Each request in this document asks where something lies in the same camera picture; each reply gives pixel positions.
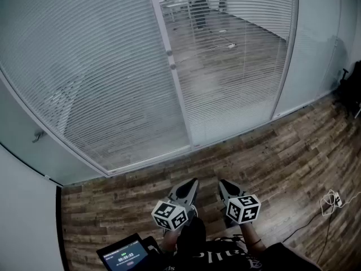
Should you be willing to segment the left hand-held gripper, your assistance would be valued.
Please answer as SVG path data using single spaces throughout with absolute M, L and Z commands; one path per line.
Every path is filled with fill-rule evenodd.
M 175 185 L 169 195 L 159 200 L 151 215 L 155 223 L 164 230 L 176 231 L 189 225 L 197 211 L 194 206 L 199 190 L 197 178 L 187 179 Z

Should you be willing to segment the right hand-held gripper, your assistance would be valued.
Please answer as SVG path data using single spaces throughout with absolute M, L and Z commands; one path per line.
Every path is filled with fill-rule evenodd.
M 253 222 L 258 218 L 261 202 L 254 194 L 248 192 L 235 182 L 221 179 L 219 195 L 226 207 L 226 216 L 238 225 Z

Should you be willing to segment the person's left forearm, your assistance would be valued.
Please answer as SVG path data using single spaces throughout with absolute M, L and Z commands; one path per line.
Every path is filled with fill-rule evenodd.
M 160 249 L 163 253 L 174 253 L 177 250 L 177 240 L 180 234 L 180 231 L 164 231 L 160 245 Z

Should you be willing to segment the person's right forearm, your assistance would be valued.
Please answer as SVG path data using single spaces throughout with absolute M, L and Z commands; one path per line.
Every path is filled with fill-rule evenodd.
M 260 255 L 266 249 L 266 246 L 262 241 L 252 247 L 248 247 L 249 244 L 252 244 L 260 239 L 259 235 L 253 227 L 253 224 L 250 222 L 241 224 L 240 229 L 248 252 L 253 256 Z

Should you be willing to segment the person's black printed shirt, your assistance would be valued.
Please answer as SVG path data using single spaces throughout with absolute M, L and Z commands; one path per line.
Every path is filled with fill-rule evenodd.
M 322 271 L 321 267 L 283 243 L 253 256 L 229 238 L 207 240 L 203 221 L 195 217 L 180 231 L 177 250 L 164 253 L 149 271 Z

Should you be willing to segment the black tablet with lit screen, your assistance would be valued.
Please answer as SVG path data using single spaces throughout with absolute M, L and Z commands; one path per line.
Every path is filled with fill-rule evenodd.
M 140 271 L 149 259 L 149 252 L 137 233 L 96 253 L 107 271 Z

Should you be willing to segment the white table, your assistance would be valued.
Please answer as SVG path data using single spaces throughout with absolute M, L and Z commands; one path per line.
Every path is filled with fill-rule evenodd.
M 171 22 L 175 22 L 178 13 L 188 11 L 188 3 L 163 3 L 161 10 L 165 18 Z

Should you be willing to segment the black tablet mount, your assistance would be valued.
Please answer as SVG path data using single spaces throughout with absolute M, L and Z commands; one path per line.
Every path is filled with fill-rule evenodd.
M 143 245 L 150 253 L 162 254 L 156 240 L 152 236 L 148 236 L 143 239 Z

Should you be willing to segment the grey window frame post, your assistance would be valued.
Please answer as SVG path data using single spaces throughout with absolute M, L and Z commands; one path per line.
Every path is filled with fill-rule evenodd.
M 274 107 L 272 109 L 272 116 L 271 116 L 272 121 L 279 117 L 279 115 L 276 114 L 276 109 L 277 109 L 277 106 L 279 104 L 281 93 L 283 91 L 283 87 L 284 87 L 284 84 L 285 84 L 285 81 L 286 81 L 286 78 L 287 78 L 289 65 L 290 65 L 290 62 L 291 62 L 291 59 L 292 59 L 294 41 L 295 41 L 296 31 L 297 31 L 298 8 L 299 8 L 299 0 L 292 0 L 292 16 L 291 16 L 292 19 L 291 19 L 291 24 L 290 24 L 289 36 L 288 36 L 288 39 L 287 39 L 287 54 L 286 54 L 286 57 L 285 57 L 283 72 L 282 72 L 282 76 L 281 76 L 277 96 L 275 98 Z
M 169 40 L 169 35 L 168 35 L 167 29 L 166 29 L 165 20 L 164 20 L 163 14 L 162 14 L 162 10 L 161 10 L 159 0 L 151 0 L 151 2 L 152 2 L 152 6 L 153 6 L 153 9 L 154 9 L 154 12 L 155 12 L 157 23 L 159 25 L 161 38 L 162 38 L 162 41 L 163 41 L 163 44 L 164 44 L 165 51 L 167 51 L 167 50 L 172 51 L 170 40 Z M 167 56 L 167 57 L 168 57 L 169 66 L 171 64 L 175 64 L 175 60 L 174 60 L 173 55 L 172 56 Z M 181 111 L 182 111 L 182 116 L 183 116 L 184 124 L 185 124 L 185 127 L 186 127 L 187 135 L 188 135 L 188 140 L 189 140 L 189 143 L 190 143 L 189 149 L 191 151 L 193 151 L 193 150 L 195 150 L 195 145 L 194 145 L 194 142 L 193 142 L 193 139 L 192 139 L 190 124 L 189 124 L 189 121 L 188 121 L 186 107 L 185 107 L 184 98 L 183 98 L 183 94 L 182 94 L 182 89 L 181 89 L 181 85 L 180 85 L 180 82 L 179 82 L 177 66 L 176 66 L 176 69 L 174 69 L 174 70 L 170 69 L 170 70 L 171 70 L 171 74 L 172 74 L 172 77 L 173 77 L 175 90 L 177 92 L 179 105 L 180 105 L 180 108 L 181 108 Z

